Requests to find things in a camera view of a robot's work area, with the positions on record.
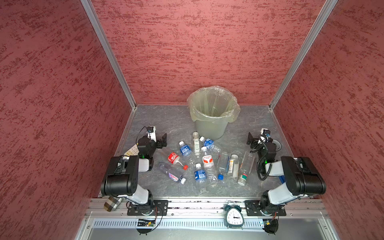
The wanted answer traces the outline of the red white label water bottle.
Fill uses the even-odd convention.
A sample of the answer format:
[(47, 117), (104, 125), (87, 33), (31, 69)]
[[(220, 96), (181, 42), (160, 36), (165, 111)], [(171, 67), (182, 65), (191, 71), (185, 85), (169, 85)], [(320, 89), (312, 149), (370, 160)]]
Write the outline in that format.
[(218, 182), (217, 170), (214, 164), (213, 155), (206, 147), (202, 147), (202, 161), (207, 179), (211, 185), (216, 185)]

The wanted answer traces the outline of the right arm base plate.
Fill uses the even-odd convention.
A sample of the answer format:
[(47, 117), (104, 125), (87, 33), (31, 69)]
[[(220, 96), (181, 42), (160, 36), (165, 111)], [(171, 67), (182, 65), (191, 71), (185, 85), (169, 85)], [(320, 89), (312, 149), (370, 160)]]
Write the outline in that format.
[(283, 205), (260, 204), (257, 200), (247, 200), (244, 203), (249, 217), (285, 217), (287, 215)]

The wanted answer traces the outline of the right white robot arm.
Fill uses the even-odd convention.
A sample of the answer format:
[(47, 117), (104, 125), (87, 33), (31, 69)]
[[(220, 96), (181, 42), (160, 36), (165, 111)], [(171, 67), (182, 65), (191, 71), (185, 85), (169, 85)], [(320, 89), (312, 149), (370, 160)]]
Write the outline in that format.
[(278, 177), (282, 184), (273, 190), (264, 191), (259, 201), (247, 201), (248, 216), (285, 215), (284, 206), (296, 199), (323, 195), (327, 186), (320, 172), (308, 157), (282, 156), (275, 159), (280, 148), (270, 137), (269, 130), (262, 130), (258, 137), (248, 133), (247, 145), (251, 154), (258, 154), (256, 164), (260, 181)]

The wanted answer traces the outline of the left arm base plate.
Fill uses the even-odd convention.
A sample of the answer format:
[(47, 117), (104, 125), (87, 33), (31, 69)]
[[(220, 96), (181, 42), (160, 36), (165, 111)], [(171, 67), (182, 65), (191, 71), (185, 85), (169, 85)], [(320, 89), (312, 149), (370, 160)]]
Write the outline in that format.
[(153, 200), (144, 205), (128, 204), (128, 216), (166, 216), (168, 211), (169, 201), (167, 200)]

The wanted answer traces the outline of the yellow label white bottle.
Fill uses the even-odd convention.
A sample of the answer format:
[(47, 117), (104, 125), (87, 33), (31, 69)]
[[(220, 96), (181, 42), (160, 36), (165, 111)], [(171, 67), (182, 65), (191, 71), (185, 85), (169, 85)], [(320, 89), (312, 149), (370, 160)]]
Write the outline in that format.
[(228, 162), (227, 176), (229, 178), (237, 178), (239, 170), (239, 156), (232, 154)]

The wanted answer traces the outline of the clear bottle green label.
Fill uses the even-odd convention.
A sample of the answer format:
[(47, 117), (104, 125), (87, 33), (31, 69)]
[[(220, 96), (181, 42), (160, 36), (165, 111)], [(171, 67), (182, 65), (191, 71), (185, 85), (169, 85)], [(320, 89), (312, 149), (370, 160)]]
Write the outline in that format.
[(238, 184), (244, 187), (247, 183), (247, 179), (252, 171), (255, 162), (255, 153), (247, 151), (244, 155), (242, 164), (239, 169)]

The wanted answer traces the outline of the blue label bottle front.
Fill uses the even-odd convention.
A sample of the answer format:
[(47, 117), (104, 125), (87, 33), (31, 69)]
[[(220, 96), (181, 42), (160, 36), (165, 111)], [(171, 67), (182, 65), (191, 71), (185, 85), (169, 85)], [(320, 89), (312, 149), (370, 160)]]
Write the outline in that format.
[(197, 163), (195, 165), (195, 182), (197, 183), (197, 187), (201, 192), (205, 192), (207, 190), (208, 180), (206, 176), (206, 172), (203, 169), (202, 165)]

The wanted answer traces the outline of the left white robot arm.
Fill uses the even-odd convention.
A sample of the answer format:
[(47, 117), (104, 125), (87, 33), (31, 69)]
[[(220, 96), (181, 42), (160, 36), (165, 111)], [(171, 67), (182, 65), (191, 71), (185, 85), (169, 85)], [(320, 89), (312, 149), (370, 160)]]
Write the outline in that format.
[(153, 140), (155, 133), (140, 138), (124, 155), (112, 157), (101, 183), (101, 195), (108, 199), (104, 209), (112, 212), (127, 200), (129, 216), (166, 215), (167, 200), (154, 200), (151, 191), (138, 183), (139, 173), (150, 172), (154, 167), (153, 155), (157, 149), (167, 146), (167, 134)]

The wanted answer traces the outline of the purple label clear bottle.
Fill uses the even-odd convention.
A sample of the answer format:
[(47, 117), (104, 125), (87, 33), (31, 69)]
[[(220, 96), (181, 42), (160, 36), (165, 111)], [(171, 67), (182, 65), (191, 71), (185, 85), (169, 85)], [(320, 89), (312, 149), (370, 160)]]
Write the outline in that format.
[(187, 179), (184, 176), (184, 173), (178, 168), (173, 167), (170, 164), (166, 164), (166, 163), (158, 163), (157, 167), (162, 173), (164, 173), (173, 182), (180, 183), (182, 185), (186, 183)]

